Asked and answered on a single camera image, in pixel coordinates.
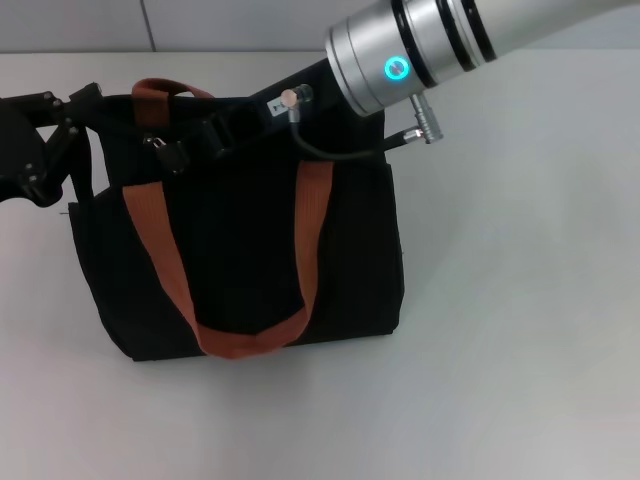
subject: black cable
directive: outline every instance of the black cable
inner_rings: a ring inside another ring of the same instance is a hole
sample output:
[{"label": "black cable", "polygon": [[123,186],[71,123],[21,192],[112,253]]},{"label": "black cable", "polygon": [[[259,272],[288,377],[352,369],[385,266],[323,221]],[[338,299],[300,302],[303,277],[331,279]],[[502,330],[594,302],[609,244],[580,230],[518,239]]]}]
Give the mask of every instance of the black cable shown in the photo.
[{"label": "black cable", "polygon": [[384,151],[388,152],[394,148],[402,147],[407,144],[407,140],[404,138],[404,130],[394,133],[390,137],[384,139]]},{"label": "black cable", "polygon": [[320,150],[313,145],[307,143],[304,138],[300,136],[300,125],[298,123],[291,123],[291,135],[293,140],[298,144],[300,148],[310,153],[314,157],[318,157],[323,160],[330,160],[333,162],[341,162],[346,160],[361,160],[363,158],[372,157],[376,154],[373,150],[363,150],[353,153],[330,153]]}]

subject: metal connector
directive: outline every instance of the metal connector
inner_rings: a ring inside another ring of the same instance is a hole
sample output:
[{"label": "metal connector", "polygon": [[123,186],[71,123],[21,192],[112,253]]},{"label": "metal connector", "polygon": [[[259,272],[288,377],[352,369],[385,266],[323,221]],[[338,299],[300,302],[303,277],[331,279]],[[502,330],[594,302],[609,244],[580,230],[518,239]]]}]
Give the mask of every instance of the metal connector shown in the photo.
[{"label": "metal connector", "polygon": [[416,111],[416,120],[418,120],[418,126],[424,134],[425,142],[432,144],[442,140],[444,135],[442,135],[440,124],[424,93],[411,95],[409,98]]}]

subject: white wall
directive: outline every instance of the white wall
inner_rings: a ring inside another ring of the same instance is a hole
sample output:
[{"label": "white wall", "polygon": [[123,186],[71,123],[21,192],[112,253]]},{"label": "white wall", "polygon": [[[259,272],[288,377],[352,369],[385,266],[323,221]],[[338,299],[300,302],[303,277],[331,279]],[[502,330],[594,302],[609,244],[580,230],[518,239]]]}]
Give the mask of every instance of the white wall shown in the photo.
[{"label": "white wall", "polygon": [[[144,0],[160,51],[317,50],[328,26],[373,0]],[[640,7],[536,44],[640,48]],[[148,51],[140,0],[2,0],[0,52]]]}]

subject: black ring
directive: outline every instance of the black ring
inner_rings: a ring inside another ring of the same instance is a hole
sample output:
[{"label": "black ring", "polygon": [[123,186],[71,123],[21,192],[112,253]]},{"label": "black ring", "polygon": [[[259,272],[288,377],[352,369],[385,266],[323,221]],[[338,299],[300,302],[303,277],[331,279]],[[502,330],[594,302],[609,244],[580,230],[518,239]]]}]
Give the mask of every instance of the black ring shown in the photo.
[{"label": "black ring", "polygon": [[498,56],[493,49],[487,30],[484,28],[484,23],[482,23],[482,18],[480,17],[480,12],[478,11],[475,0],[462,0],[462,6],[467,14],[471,31],[476,37],[476,42],[478,42],[478,47],[480,47],[485,61],[493,62],[497,60]]},{"label": "black ring", "polygon": [[416,75],[426,88],[433,88],[438,86],[438,82],[434,80],[429,73],[429,69],[420,55],[418,44],[416,43],[411,29],[409,28],[409,22],[404,12],[404,4],[402,0],[391,0],[391,10],[393,16],[396,17],[396,23],[398,24],[398,30],[400,31],[400,38],[404,43],[404,48],[407,51],[407,56],[416,71]]},{"label": "black ring", "polygon": [[456,27],[456,21],[454,20],[451,9],[449,8],[449,3],[447,3],[447,0],[437,0],[436,3],[438,4],[438,10],[440,10],[442,24],[444,25],[444,29],[447,31],[449,42],[456,54],[458,62],[460,62],[460,66],[462,66],[465,72],[475,70],[476,66],[471,61],[471,55],[469,55],[469,52],[467,52],[467,49],[462,42],[462,37],[460,37],[460,32],[458,32],[458,27]]}]

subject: black fabric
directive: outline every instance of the black fabric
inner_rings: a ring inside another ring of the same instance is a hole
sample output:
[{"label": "black fabric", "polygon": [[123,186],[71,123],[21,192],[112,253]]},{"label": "black fabric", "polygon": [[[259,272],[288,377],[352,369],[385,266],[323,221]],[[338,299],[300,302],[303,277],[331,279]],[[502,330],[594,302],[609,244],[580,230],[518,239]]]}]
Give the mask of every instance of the black fabric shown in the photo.
[{"label": "black fabric", "polygon": [[[100,108],[109,122],[132,121],[128,98],[107,98]],[[174,101],[172,120],[182,127],[167,134],[178,135],[214,108],[211,100]],[[165,177],[152,152],[116,130],[98,129],[113,186],[70,208],[100,317],[112,340],[136,361],[201,355],[162,289],[122,197],[122,185]],[[384,116],[361,119],[344,105],[307,123],[303,132],[324,150],[369,149],[382,141]],[[284,132],[232,161],[203,162],[164,181],[171,227],[203,325],[255,334],[302,308],[293,224],[300,158]],[[320,237],[316,304],[296,345],[384,335],[398,325],[402,261],[384,154],[336,164],[333,182]]]}]

